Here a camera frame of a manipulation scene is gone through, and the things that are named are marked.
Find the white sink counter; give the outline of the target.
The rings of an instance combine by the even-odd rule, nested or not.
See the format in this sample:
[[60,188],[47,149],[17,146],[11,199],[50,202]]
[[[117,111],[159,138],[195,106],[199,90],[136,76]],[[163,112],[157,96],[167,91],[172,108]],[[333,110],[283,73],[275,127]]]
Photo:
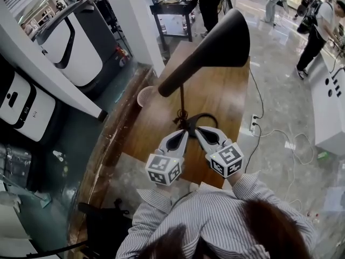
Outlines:
[[345,155],[345,71],[321,51],[308,67],[315,123],[315,145],[330,153]]

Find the white box appliance black trim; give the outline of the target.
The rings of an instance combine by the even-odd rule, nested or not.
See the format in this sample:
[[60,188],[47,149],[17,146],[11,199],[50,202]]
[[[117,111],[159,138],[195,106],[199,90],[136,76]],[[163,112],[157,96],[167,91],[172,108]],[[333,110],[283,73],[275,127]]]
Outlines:
[[0,78],[0,119],[34,142],[42,140],[56,100],[16,71]]

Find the clear acrylic box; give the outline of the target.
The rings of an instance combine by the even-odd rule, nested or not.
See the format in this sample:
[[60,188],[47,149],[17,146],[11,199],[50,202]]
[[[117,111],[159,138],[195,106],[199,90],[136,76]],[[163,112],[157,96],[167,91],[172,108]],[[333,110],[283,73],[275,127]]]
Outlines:
[[28,150],[0,143],[0,179],[38,198],[42,208],[52,200],[50,194],[40,191],[43,164]]

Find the white grey delivery robot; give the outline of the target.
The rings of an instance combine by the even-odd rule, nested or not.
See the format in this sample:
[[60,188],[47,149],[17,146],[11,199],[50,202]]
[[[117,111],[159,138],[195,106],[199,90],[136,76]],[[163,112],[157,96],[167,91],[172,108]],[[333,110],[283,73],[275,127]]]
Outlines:
[[95,0],[79,0],[46,22],[37,32],[42,54],[83,94],[97,98],[122,67],[120,45]]

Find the person's left forearm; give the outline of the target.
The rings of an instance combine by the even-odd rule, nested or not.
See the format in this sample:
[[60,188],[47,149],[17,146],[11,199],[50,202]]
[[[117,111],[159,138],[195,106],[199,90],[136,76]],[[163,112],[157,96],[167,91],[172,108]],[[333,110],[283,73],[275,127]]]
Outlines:
[[138,189],[142,203],[133,215],[132,226],[135,229],[155,230],[172,209],[171,194],[158,187]]

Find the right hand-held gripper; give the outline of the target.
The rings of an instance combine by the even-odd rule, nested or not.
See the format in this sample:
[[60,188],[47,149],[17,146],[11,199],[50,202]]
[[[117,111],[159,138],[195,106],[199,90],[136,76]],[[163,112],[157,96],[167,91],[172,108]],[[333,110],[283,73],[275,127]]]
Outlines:
[[[206,153],[211,169],[223,178],[232,176],[243,165],[243,152],[236,142],[232,143],[223,131],[210,126],[200,126],[195,130],[200,146]],[[225,146],[216,151],[216,146]]]

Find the red and white canister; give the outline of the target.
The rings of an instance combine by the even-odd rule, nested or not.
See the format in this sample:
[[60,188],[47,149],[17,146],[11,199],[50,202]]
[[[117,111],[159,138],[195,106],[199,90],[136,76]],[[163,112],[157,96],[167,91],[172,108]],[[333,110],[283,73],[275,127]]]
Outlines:
[[116,47],[116,56],[119,60],[119,66],[124,67],[127,62],[130,60],[130,55],[127,50],[123,49],[121,46]]

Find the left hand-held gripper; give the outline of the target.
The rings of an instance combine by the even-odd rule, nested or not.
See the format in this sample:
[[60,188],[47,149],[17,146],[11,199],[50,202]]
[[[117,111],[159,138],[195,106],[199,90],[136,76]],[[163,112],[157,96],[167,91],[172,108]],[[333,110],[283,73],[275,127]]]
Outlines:
[[189,133],[186,130],[175,131],[162,139],[159,149],[166,154],[150,154],[145,166],[151,182],[158,185],[171,185],[182,174],[184,153]]

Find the black equipment stand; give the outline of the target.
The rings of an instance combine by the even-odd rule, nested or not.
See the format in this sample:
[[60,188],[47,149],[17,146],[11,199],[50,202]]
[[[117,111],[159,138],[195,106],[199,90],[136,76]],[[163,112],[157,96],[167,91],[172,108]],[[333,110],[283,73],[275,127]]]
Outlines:
[[107,25],[111,27],[112,33],[117,33],[118,36],[120,37],[121,41],[125,45],[128,53],[130,54],[131,57],[133,57],[133,54],[127,45],[125,41],[125,36],[123,34],[122,28],[120,25],[118,25],[118,19],[116,18],[114,11],[109,3],[108,0],[100,0],[102,4],[102,10],[100,12],[102,13]]

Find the wooden table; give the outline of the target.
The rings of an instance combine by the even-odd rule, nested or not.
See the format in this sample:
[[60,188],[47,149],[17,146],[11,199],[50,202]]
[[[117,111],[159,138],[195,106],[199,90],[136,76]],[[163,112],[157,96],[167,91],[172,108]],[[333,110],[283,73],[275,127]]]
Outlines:
[[[218,127],[232,141],[237,141],[245,108],[250,64],[244,67],[204,67],[184,84],[184,102],[188,116],[210,113],[218,121]],[[126,167],[134,167],[130,178],[136,188],[151,186],[144,170],[149,154],[159,146],[161,140],[177,129],[173,120],[181,108],[180,92],[170,97],[159,95],[155,87],[134,122],[123,148],[131,160]],[[205,153],[196,139],[189,139],[181,178],[194,182],[205,182],[222,187],[224,179],[213,171]]]

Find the clear bottle red cap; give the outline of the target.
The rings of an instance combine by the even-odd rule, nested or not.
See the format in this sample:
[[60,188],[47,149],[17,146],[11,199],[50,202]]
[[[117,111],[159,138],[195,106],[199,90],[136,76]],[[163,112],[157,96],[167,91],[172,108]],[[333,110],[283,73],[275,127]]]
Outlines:
[[319,213],[318,212],[315,212],[315,211],[308,211],[307,214],[306,214],[307,218],[311,221],[311,223],[313,225],[317,225],[320,223],[320,220],[319,220]]

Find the person's right forearm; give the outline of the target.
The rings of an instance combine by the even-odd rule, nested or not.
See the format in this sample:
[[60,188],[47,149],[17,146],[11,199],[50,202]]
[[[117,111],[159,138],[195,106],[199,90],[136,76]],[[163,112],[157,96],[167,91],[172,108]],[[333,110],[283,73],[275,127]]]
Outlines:
[[235,196],[243,201],[263,200],[273,203],[274,193],[259,180],[259,172],[246,174],[236,172],[227,178]]

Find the white paper cup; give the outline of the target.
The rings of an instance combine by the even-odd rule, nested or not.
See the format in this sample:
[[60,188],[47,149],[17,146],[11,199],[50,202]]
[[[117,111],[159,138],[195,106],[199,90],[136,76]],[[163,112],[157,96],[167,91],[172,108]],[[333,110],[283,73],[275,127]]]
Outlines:
[[145,104],[149,101],[151,95],[155,92],[154,86],[146,86],[144,87],[137,95],[137,103],[138,105],[143,108]]

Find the black table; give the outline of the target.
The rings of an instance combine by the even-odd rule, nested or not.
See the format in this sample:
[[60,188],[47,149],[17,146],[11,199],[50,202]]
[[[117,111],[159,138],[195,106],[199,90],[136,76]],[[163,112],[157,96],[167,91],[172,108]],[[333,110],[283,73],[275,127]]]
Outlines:
[[[178,2],[178,3],[166,3],[165,1],[164,2],[161,1],[159,3],[149,6],[156,23],[156,27],[158,29],[160,41],[162,44],[162,49],[164,52],[169,52],[169,48],[165,41],[165,37],[186,38],[188,39],[189,42],[192,42],[191,21],[190,21],[189,15],[192,13],[196,5],[197,5],[197,0],[191,0],[191,1]],[[187,26],[187,34],[186,35],[164,34],[159,17],[158,17],[159,15],[183,16],[185,18],[185,22]]]

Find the black desk lamp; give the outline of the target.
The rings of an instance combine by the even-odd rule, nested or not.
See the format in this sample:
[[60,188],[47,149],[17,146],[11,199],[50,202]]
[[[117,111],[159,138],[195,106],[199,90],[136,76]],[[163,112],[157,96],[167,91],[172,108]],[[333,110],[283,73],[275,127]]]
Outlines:
[[169,97],[203,67],[243,67],[249,52],[250,33],[246,20],[240,11],[231,9],[193,53],[159,85],[158,92]]

